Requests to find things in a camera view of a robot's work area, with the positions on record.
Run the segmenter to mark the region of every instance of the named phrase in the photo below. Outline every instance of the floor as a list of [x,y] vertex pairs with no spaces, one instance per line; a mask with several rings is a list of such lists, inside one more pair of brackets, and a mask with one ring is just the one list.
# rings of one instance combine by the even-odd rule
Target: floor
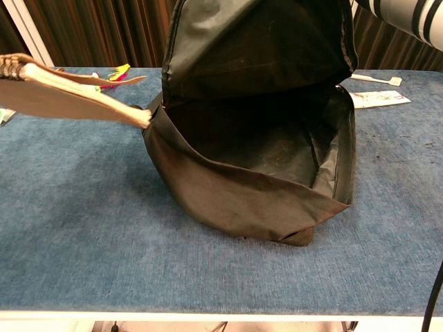
[[[117,322],[118,332],[215,332],[221,322]],[[89,320],[0,320],[3,332],[111,332],[114,322]],[[343,332],[340,322],[229,322],[217,332]],[[359,322],[355,332],[420,332],[421,319],[375,318]],[[434,319],[430,332],[443,331],[443,317]]]
[[[213,332],[220,322],[117,322],[118,332]],[[111,332],[114,322],[96,322],[92,332]],[[224,332],[343,332],[340,322],[229,322]]]
[[[117,322],[119,332],[215,332],[220,322]],[[111,332],[114,322],[96,322],[92,332]],[[420,320],[360,322],[355,332],[420,332]],[[443,320],[431,323],[430,332],[442,332]],[[224,332],[343,332],[341,322],[229,322]]]

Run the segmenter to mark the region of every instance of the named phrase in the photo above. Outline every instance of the black cable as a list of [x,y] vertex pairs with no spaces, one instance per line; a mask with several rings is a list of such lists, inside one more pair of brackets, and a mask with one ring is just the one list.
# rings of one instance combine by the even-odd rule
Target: black cable
[[221,322],[220,324],[218,324],[211,332],[217,332],[218,330],[220,330],[220,328],[227,324],[227,322]]
[[349,329],[351,331],[355,331],[355,328],[357,327],[358,324],[359,324],[359,322],[351,322],[351,325],[349,326]]
[[437,302],[438,293],[443,284],[443,261],[442,265],[437,274],[437,278],[435,278],[434,286],[432,287],[431,296],[429,297],[428,306],[426,307],[426,311],[423,317],[423,325],[422,332],[429,331],[429,325],[431,324],[432,314],[434,312],[435,303]]
[[118,332],[117,322],[114,322],[114,325],[111,327],[111,332]]
[[224,322],[224,326],[223,329],[221,330],[221,332],[224,332],[224,329],[228,326],[228,322]]

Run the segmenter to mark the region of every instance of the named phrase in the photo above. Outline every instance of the blue carpeted table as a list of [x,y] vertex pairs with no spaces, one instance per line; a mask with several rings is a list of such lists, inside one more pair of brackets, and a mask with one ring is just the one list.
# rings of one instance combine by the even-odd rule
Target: blue carpeted table
[[[160,70],[141,74],[109,94],[146,107]],[[139,129],[17,116],[0,128],[0,310],[423,315],[443,258],[443,74],[369,74],[404,81],[343,85],[412,102],[356,111],[354,205],[306,248],[193,221]]]

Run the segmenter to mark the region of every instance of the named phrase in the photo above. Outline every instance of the brown curtain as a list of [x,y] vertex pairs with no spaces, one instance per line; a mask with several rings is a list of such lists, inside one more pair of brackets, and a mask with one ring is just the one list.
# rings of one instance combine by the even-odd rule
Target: brown curtain
[[25,0],[56,66],[161,66],[176,0]]
[[0,1],[0,54],[2,53],[27,53],[29,50],[21,35],[15,27],[14,21],[11,19],[4,3]]
[[359,68],[443,72],[443,52],[359,7],[354,18]]

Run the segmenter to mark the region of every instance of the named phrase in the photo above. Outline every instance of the open bag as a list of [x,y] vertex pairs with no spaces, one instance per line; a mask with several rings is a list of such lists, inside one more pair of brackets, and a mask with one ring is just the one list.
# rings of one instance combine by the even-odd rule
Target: open bag
[[356,64],[348,0],[178,0],[163,94],[144,121],[116,120],[147,127],[151,159],[190,216],[304,246],[352,202],[354,106],[337,84]]

